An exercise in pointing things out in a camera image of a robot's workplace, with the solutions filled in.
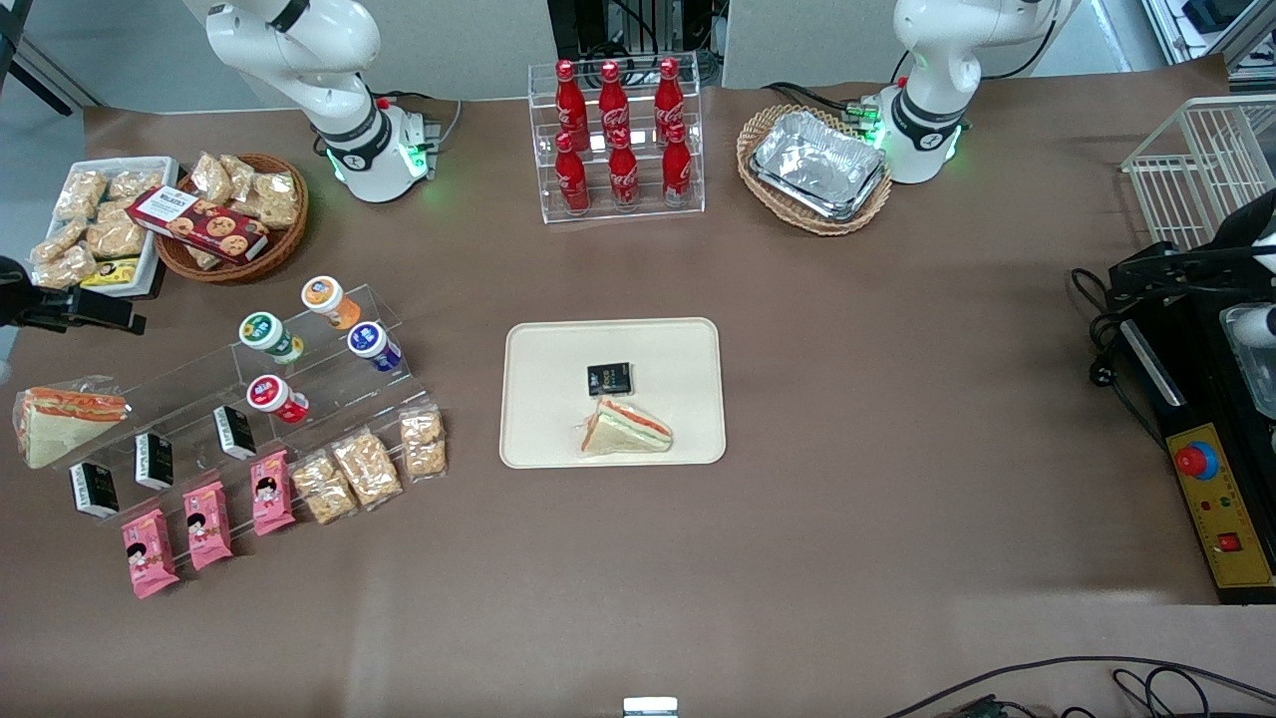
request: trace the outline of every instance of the aluminum foil container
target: aluminum foil container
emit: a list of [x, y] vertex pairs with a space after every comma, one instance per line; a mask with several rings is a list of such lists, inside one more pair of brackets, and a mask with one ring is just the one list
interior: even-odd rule
[[762, 181], [835, 221], [854, 217], [884, 175], [880, 149], [806, 111], [776, 120], [749, 166]]

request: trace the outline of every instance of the brown table surface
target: brown table surface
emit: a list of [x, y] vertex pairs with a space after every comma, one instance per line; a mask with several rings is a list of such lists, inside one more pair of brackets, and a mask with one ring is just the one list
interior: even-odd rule
[[[296, 162], [309, 237], [259, 283], [170, 275], [144, 338], [23, 330], [10, 389], [140, 383], [332, 272], [402, 314], [452, 472], [140, 602], [119, 534], [75, 514], [65, 480], [20, 469], [3, 432], [0, 713], [614, 715], [667, 694], [685, 715], [880, 715], [1067, 653], [1270, 687], [1276, 610], [1213, 604], [1164, 457], [1086, 381], [1090, 310], [1065, 289], [1071, 267], [1146, 241], [1119, 161], [1185, 98], [1225, 91], [1213, 61], [989, 82], [943, 173], [896, 186], [845, 238], [778, 222], [736, 176], [738, 129], [777, 101], [763, 91], [704, 96], [703, 216], [556, 227], [517, 101], [467, 105], [439, 179], [385, 205], [336, 182], [297, 112], [91, 111], [91, 157]], [[501, 465], [510, 326], [669, 315], [721, 332], [721, 462]], [[1124, 710], [1101, 667], [965, 695], [984, 689]]]

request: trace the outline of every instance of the pink snack package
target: pink snack package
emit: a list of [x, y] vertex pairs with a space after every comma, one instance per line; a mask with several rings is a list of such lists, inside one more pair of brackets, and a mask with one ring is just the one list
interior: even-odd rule
[[276, 451], [253, 464], [253, 532], [259, 537], [282, 529], [296, 522], [292, 518], [292, 485], [288, 483], [288, 464], [285, 455]]
[[213, 561], [235, 556], [231, 552], [231, 525], [226, 520], [226, 495], [222, 482], [202, 486], [184, 495], [190, 562], [197, 571]]
[[138, 598], [179, 582], [163, 511], [156, 509], [125, 524], [124, 551], [129, 555], [129, 580]]

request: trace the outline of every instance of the white plastic tray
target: white plastic tray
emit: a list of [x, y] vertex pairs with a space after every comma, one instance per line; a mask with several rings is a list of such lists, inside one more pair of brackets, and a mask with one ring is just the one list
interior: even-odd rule
[[[174, 186], [177, 184], [177, 159], [174, 159], [172, 157], [114, 157], [111, 159], [87, 159], [83, 162], [75, 162], [71, 165], [68, 173], [97, 170], [115, 176], [126, 170], [160, 171], [163, 172], [163, 184]], [[54, 231], [65, 223], [66, 222], [54, 218], [48, 222], [48, 232], [45, 236], [51, 236]], [[156, 267], [158, 264], [160, 251], [156, 249], [156, 232], [148, 230], [145, 238], [142, 241], [142, 254], [138, 256], [138, 270], [133, 275], [133, 281], [129, 283], [94, 286], [91, 288], [107, 296], [138, 296], [147, 293], [151, 291], [151, 282], [156, 277]]]
[[[674, 432], [665, 454], [584, 457], [587, 369], [629, 362], [619, 398]], [[702, 316], [518, 324], [505, 337], [500, 460], [512, 469], [712, 464], [726, 453], [718, 333]]]

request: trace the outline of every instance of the floor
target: floor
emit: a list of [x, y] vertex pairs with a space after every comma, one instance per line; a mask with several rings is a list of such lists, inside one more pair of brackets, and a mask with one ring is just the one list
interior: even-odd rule
[[[1146, 70], [1164, 64], [1139, 0], [1079, 0], [1035, 75]], [[260, 107], [248, 83], [221, 65], [198, 23], [174, 0], [36, 3], [28, 36], [103, 103], [140, 111]], [[130, 18], [145, 17], [149, 23]], [[156, 32], [153, 28], [163, 28]], [[148, 82], [128, 78], [144, 74]], [[66, 166], [83, 157], [78, 116], [61, 117], [18, 82], [0, 91], [0, 253], [24, 256], [43, 237]], [[15, 329], [0, 328], [0, 361]], [[6, 380], [0, 366], [0, 384]]]

